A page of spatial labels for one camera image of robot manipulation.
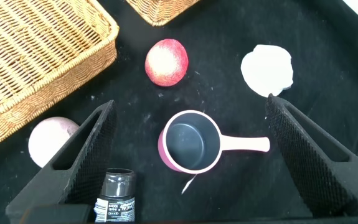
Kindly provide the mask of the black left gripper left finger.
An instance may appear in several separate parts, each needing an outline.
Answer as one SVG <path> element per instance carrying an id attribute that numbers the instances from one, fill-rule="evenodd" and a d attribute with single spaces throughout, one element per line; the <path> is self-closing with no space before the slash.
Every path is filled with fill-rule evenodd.
<path id="1" fill-rule="evenodd" d="M 6 207 L 12 223 L 86 223 L 113 149 L 116 103 L 99 106 Z"/>

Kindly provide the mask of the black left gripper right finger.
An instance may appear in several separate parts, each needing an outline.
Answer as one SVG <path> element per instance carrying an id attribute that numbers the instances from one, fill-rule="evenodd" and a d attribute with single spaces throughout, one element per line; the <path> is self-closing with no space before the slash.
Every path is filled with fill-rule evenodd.
<path id="1" fill-rule="evenodd" d="M 280 97 L 268 96 L 266 117 L 293 182 L 312 214 L 358 216 L 358 157 Z"/>

